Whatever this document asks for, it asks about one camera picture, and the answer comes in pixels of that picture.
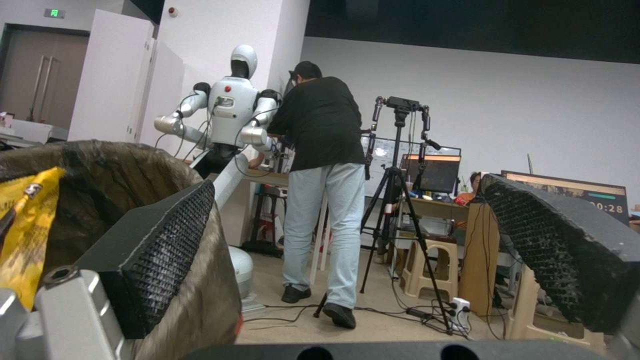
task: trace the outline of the tripod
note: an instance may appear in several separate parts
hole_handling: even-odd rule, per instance
[[[429,129],[429,125],[428,125],[428,113],[425,116],[424,110],[428,111],[428,108],[419,107],[419,104],[417,104],[417,102],[414,102],[415,104],[411,104],[410,107],[398,106],[392,103],[392,99],[395,100],[397,98],[390,97],[389,100],[387,101],[387,106],[395,108],[394,114],[396,115],[396,122],[394,124],[396,126],[396,143],[394,146],[392,166],[385,169],[385,173],[382,176],[382,179],[380,179],[380,184],[378,185],[376,192],[373,195],[373,198],[371,199],[371,202],[369,203],[369,206],[367,207],[364,216],[362,217],[362,222],[360,223],[360,233],[362,233],[362,231],[364,230],[365,224],[367,223],[369,217],[371,216],[373,208],[375,207],[376,202],[380,197],[380,193],[382,192],[382,189],[386,185],[383,204],[380,207],[376,228],[373,231],[373,244],[371,245],[369,260],[367,262],[367,270],[365,271],[365,274],[364,274],[364,279],[362,281],[362,287],[360,288],[360,293],[364,293],[364,288],[365,288],[365,285],[367,284],[367,277],[369,276],[369,268],[371,267],[371,259],[373,258],[374,251],[376,250],[376,242],[378,238],[382,236],[382,239],[385,240],[384,243],[388,242],[390,239],[391,219],[392,219],[392,214],[394,212],[393,211],[394,200],[392,199],[392,192],[393,192],[393,187],[396,185],[396,183],[400,182],[402,186],[402,191],[404,193],[405,201],[407,202],[407,205],[409,207],[409,213],[413,222],[413,227],[415,228],[417,241],[418,241],[418,244],[420,244],[422,255],[424,256],[425,263],[427,264],[427,269],[429,270],[429,277],[431,278],[431,284],[433,285],[433,290],[436,293],[438,306],[442,313],[442,317],[444,318],[444,325],[447,328],[447,334],[452,334],[452,329],[449,325],[449,321],[447,320],[447,315],[446,315],[447,313],[445,312],[444,305],[442,304],[442,298],[440,297],[440,292],[438,291],[438,285],[436,284],[435,278],[433,276],[433,269],[431,268],[431,264],[429,263],[429,257],[427,254],[427,245],[426,245],[426,242],[424,241],[424,238],[422,237],[422,231],[420,230],[418,219],[416,218],[415,211],[413,210],[413,204],[411,202],[411,197],[409,196],[409,190],[406,187],[406,182],[404,180],[404,175],[402,174],[402,171],[400,170],[400,168],[397,167],[397,161],[398,161],[398,155],[399,155],[398,153],[400,148],[400,138],[402,134],[402,128],[405,125],[406,116],[412,111],[416,111],[416,110],[423,111],[422,138],[426,140],[426,131]],[[409,104],[411,102],[404,99],[401,99],[401,100],[403,100],[406,104]],[[384,100],[381,99],[380,97],[378,98],[378,100],[376,100],[376,111],[374,112],[374,123],[377,122],[377,116],[380,113],[380,107],[383,101]],[[318,308],[314,313],[314,317],[316,318],[319,317],[320,311],[322,310],[324,303],[326,302],[326,298],[327,298],[327,294],[325,293],[324,297],[322,298],[322,301],[320,301],[320,305],[318,305]]]

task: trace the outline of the computer screen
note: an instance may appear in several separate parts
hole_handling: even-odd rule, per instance
[[[425,155],[426,168],[422,173],[420,190],[438,193],[452,193],[458,179],[460,156]],[[402,168],[408,174],[407,181],[415,181],[418,175],[418,155],[403,156]]]
[[[502,177],[556,195],[587,200],[591,205],[618,219],[621,223],[629,225],[627,189],[624,186],[589,183],[507,170],[502,171]]]

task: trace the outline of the black cap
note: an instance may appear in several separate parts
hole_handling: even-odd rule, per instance
[[[296,68],[293,71],[289,71],[291,77],[294,78],[296,75],[300,75],[303,79],[311,79],[311,78],[321,78],[322,72],[318,65],[312,63],[311,61],[301,61],[296,65]]]

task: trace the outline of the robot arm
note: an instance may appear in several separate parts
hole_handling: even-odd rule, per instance
[[[202,148],[207,135],[203,132],[184,125],[182,119],[192,116],[197,110],[206,108],[209,101],[209,90],[211,87],[207,83],[197,83],[193,86],[193,94],[187,96],[170,115],[156,118],[154,127],[165,134],[177,135],[189,142],[198,143]]]
[[[253,146],[254,149],[266,155],[272,155],[277,151],[277,141],[267,135],[266,129],[271,123],[279,103],[275,91],[265,90],[260,93],[251,121],[240,131],[243,143]]]

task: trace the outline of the black shirt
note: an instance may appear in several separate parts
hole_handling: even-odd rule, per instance
[[[338,78],[299,84],[284,98],[267,132],[293,139],[291,171],[338,163],[364,164],[362,120],[349,88]]]

